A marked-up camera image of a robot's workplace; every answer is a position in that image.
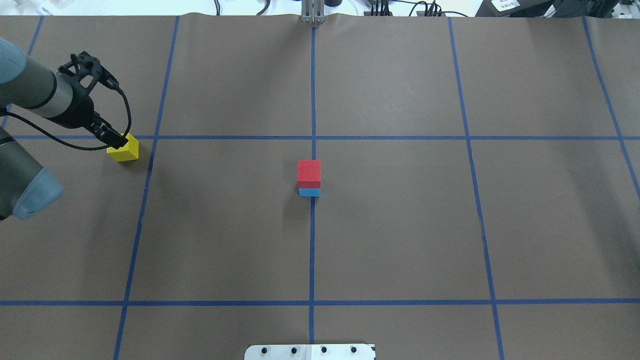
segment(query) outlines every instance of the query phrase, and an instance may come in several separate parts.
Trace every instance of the white label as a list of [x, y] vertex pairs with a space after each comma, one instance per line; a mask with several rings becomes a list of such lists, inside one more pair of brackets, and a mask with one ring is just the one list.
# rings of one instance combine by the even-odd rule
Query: white label
[[491, 0], [491, 4], [493, 4], [499, 12], [505, 12], [520, 6], [517, 0]]

